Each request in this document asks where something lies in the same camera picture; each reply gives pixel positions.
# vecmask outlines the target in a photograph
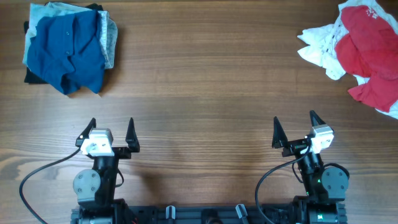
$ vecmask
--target table surface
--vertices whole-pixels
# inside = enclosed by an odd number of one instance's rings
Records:
[[[297,35],[333,23],[336,1],[102,3],[119,29],[115,67],[100,94],[69,96],[23,83],[29,4],[13,2],[0,4],[0,223],[37,222],[19,198],[21,180],[72,153],[92,117],[118,146],[135,120],[141,152],[120,162],[126,181],[115,198],[253,205],[261,175],[291,159],[271,148],[273,117],[298,139],[310,129],[310,110],[335,130],[324,162],[351,173],[349,222],[397,221],[398,121],[354,101],[351,75],[330,80],[297,54],[305,46]],[[398,15],[397,2],[380,4]],[[79,154],[43,170],[25,184],[27,200],[48,222],[69,222],[77,205],[73,178],[92,163]],[[288,203],[305,191],[286,167],[259,195],[264,203]]]

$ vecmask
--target black cable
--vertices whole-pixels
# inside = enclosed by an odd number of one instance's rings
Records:
[[[343,166],[336,164],[336,163],[329,163],[329,164],[324,165],[323,168],[328,167],[328,166],[333,166],[333,167],[337,167],[337,168],[341,169],[347,175],[347,178],[349,179],[349,172]]]
[[[119,170],[119,168],[118,168],[118,174],[120,175],[120,177],[122,178],[122,183],[121,184],[116,184],[116,186],[115,187],[120,187],[120,186],[122,186],[122,184],[124,183],[124,177],[123,177],[123,174],[122,174],[122,172]]]
[[[294,176],[296,176],[297,180],[302,184],[303,181],[302,181],[302,180],[298,177],[298,175],[296,174],[296,170],[294,169],[294,164],[295,164],[295,162],[292,164],[292,170],[293,170]]]
[[[254,192],[254,199],[256,200],[257,209],[260,211],[260,214],[266,219],[267,223],[275,224],[273,221],[269,220],[269,218],[266,216],[266,214],[264,214],[264,212],[262,212],[262,209],[261,209],[261,206],[260,206],[260,203],[259,203],[259,197],[258,197],[260,185],[268,177],[268,175],[270,175],[274,171],[279,170],[280,168],[283,168],[285,166],[289,166],[289,165],[291,165],[291,164],[293,164],[295,162],[298,162],[298,161],[304,159],[304,157],[306,157],[308,155],[308,153],[310,153],[310,150],[311,150],[311,145],[308,146],[308,149],[305,151],[304,155],[301,158],[294,159],[294,160],[292,160],[290,162],[286,162],[286,163],[284,163],[282,165],[279,165],[277,167],[272,168],[270,171],[266,172],[266,174],[264,174],[261,177],[261,179],[259,180],[259,182],[257,183],[256,191]]]
[[[50,164],[44,165],[44,166],[42,166],[42,167],[40,167],[40,168],[38,168],[38,169],[36,169],[36,170],[33,170],[30,174],[28,174],[28,175],[22,180],[22,182],[21,182],[21,184],[20,184],[20,186],[19,186],[19,196],[21,196],[21,199],[22,199],[23,203],[25,204],[26,208],[27,208],[27,209],[34,215],[34,217],[36,217],[41,223],[47,224],[47,223],[46,223],[46,222],[33,210],[33,208],[27,203],[27,201],[26,201],[26,199],[25,199],[24,193],[23,193],[23,191],[22,191],[22,189],[24,188],[25,182],[27,181],[27,179],[28,179],[29,177],[32,177],[32,176],[33,176],[34,174],[36,174],[38,171],[44,170],[45,168],[48,168],[48,167],[53,166],[53,165],[55,165],[55,164],[58,164],[58,163],[60,163],[60,162],[66,161],[66,160],[72,158],[74,155],[76,155],[79,151],[80,151],[80,148],[79,148],[78,150],[76,150],[74,153],[70,154],[69,156],[67,156],[67,157],[65,157],[65,158],[63,158],[63,159],[60,159],[60,160],[58,160],[58,161],[55,161],[55,162],[52,162],[52,163],[50,163]]]

